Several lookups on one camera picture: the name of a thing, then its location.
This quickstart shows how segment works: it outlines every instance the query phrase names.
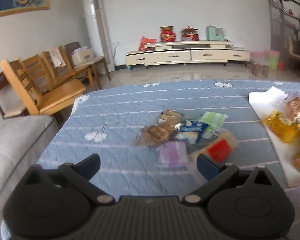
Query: yellow snack bag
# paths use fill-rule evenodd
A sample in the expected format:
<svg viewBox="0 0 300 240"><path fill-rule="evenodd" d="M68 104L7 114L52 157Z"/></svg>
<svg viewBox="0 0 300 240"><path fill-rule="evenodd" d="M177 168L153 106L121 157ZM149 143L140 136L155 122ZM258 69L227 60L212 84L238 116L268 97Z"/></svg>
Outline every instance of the yellow snack bag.
<svg viewBox="0 0 300 240"><path fill-rule="evenodd" d="M284 143L292 143L298 137L297 124L285 118L279 111L273 111L263 122Z"/></svg>

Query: electrical outlet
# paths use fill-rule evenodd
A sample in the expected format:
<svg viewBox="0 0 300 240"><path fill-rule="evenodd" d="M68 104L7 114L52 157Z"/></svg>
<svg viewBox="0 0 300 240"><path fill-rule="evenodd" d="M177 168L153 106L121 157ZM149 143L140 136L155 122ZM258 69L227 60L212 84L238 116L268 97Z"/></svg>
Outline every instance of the electrical outlet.
<svg viewBox="0 0 300 240"><path fill-rule="evenodd" d="M114 46L114 48L117 48L117 47L121 46L120 41L119 41L119 42L114 42L114 43L113 43L113 46Z"/></svg>

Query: white paper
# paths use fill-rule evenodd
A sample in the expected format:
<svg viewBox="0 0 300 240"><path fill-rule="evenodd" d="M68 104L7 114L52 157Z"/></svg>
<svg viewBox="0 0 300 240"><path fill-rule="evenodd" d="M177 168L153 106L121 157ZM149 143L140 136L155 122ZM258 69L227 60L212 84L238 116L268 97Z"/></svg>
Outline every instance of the white paper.
<svg viewBox="0 0 300 240"><path fill-rule="evenodd" d="M251 92L249 94L249 104L259 119L263 120L273 110L276 110L278 104L286 97L287 94L284 91L272 87L266 92ZM288 187L299 186L300 171L292 165L293 156L299 151L298 146L283 143L269 128L265 128L281 163Z"/></svg>
<svg viewBox="0 0 300 240"><path fill-rule="evenodd" d="M86 49L88 49L88 46L83 46L83 47L81 47L81 48L75 49L75 50L73 51L73 53L78 53L79 51L84 51L84 50L86 50Z"/></svg>
<svg viewBox="0 0 300 240"><path fill-rule="evenodd" d="M49 49L49 53L55 68L64 67L66 65L59 48Z"/></svg>

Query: quilted bedspread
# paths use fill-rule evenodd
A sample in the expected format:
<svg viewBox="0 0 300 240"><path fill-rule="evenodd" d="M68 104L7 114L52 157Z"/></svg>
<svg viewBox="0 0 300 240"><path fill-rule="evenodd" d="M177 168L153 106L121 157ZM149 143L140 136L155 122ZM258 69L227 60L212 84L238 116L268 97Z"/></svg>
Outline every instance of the quilted bedspread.
<svg viewBox="0 0 300 240"><path fill-rule="evenodd" d="M232 87L218 87L216 82L230 83ZM64 162L77 163L97 153L101 168L90 182L116 199L121 195L182 198L204 182L195 179L185 167L160 166L156 148L136 147L133 141L141 128L156 123L165 109L184 113L188 119L213 111L228 115L224 127L239 141L226 162L247 169L265 165L286 188L276 153L248 103L248 95L253 91L267 91L272 86L300 95L300 83L204 80L154 85L100 90L81 97L38 163L44 168L56 168ZM196 147L206 143L201 139Z"/></svg>

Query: plastic bucket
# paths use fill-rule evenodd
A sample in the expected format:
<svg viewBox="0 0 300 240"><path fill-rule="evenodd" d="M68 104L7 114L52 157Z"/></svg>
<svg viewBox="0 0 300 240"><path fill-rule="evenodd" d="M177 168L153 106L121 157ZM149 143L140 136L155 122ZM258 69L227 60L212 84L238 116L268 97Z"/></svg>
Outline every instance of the plastic bucket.
<svg viewBox="0 0 300 240"><path fill-rule="evenodd" d="M279 61L277 70L284 70L284 68L285 68L285 63L283 61Z"/></svg>
<svg viewBox="0 0 300 240"><path fill-rule="evenodd" d="M266 50L265 54L269 60L270 70L277 70L280 52L274 50Z"/></svg>
<svg viewBox="0 0 300 240"><path fill-rule="evenodd" d="M258 51L252 51L250 53L251 58L263 58L264 55L265 55L264 52L258 52Z"/></svg>

